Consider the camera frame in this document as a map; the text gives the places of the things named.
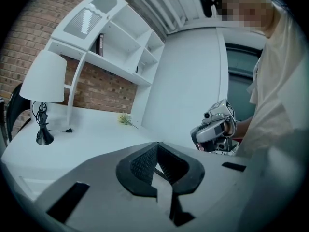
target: black lamp base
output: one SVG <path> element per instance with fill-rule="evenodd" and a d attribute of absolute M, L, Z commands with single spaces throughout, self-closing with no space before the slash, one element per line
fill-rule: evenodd
<path fill-rule="evenodd" d="M 49 145 L 54 141 L 54 137 L 49 133 L 45 126 L 45 128 L 40 128 L 36 141 L 40 145 Z"/>
<path fill-rule="evenodd" d="M 42 111 L 40 113 L 40 130 L 37 134 L 37 143 L 40 145 L 49 145 L 53 142 L 54 137 L 52 134 L 49 133 L 47 127 L 46 127 L 46 120 L 47 120 L 47 114 L 46 111 Z"/>

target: desk lamp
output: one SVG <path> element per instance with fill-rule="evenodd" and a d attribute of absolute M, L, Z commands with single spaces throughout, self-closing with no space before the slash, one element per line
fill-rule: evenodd
<path fill-rule="evenodd" d="M 46 102 L 64 101 L 66 66 L 63 57 L 42 50 L 33 61 L 20 90 L 20 96 L 25 99 L 41 102 L 36 118 L 40 126 L 36 141 L 40 145 L 48 145 L 54 140 L 46 127 Z"/>

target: white lampshade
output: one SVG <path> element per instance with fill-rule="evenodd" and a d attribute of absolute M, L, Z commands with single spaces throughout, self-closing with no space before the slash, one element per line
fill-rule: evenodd
<path fill-rule="evenodd" d="M 67 61 L 56 53 L 42 50 L 33 61 L 20 96 L 37 102 L 64 101 L 64 77 Z"/>

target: lamp cord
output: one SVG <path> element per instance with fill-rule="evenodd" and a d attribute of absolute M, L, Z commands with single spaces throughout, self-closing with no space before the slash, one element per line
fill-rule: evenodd
<path fill-rule="evenodd" d="M 37 112 L 37 114 L 35 115 L 34 114 L 34 112 L 33 112 L 33 105 L 34 105 L 34 103 L 32 104 L 32 107 L 31 107 L 31 112 L 32 112 L 32 114 L 33 114 L 33 116 L 35 117 L 35 120 L 37 121 L 37 123 L 38 124 L 40 124 L 40 119 L 39 119 L 39 117 L 40 117 L 40 113 L 43 113 L 43 112 L 46 112 L 46 110 L 47 110 L 47 105 L 46 105 L 46 103 L 45 102 L 43 102 L 43 107 L 42 107 L 42 104 L 39 106 L 39 110 L 38 110 L 38 112 Z M 70 128 L 70 129 L 67 129 L 67 130 L 57 130 L 58 132 L 73 132 L 72 131 L 72 129 Z"/>

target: brick wall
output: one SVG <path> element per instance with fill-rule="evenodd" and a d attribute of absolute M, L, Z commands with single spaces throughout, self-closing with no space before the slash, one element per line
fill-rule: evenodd
<path fill-rule="evenodd" d="M 8 103 L 11 92 L 25 79 L 31 63 L 44 49 L 60 21 L 83 0 L 30 0 L 15 21 L 0 55 L 0 96 Z M 138 12 L 140 8 L 126 0 Z M 66 58 L 66 84 L 71 84 L 78 62 Z M 86 63 L 82 70 L 74 106 L 130 113 L 137 86 L 119 76 Z M 65 89 L 67 103 L 68 90 Z M 30 116 L 25 111 L 14 124 L 15 136 Z"/>

